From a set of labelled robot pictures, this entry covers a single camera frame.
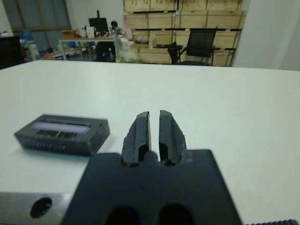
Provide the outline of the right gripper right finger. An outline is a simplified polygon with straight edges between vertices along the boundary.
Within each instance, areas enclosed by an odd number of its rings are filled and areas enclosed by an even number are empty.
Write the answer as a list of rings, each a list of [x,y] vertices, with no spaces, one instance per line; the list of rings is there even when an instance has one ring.
[[[173,115],[161,110],[159,115],[159,154],[164,165],[180,163],[182,153],[187,150],[182,130]]]

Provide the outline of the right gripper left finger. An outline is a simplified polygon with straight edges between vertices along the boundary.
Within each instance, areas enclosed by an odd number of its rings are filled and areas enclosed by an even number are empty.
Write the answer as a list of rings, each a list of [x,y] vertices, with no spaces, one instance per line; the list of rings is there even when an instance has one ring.
[[[123,141],[121,158],[127,166],[139,165],[147,152],[151,151],[150,113],[136,116]]]

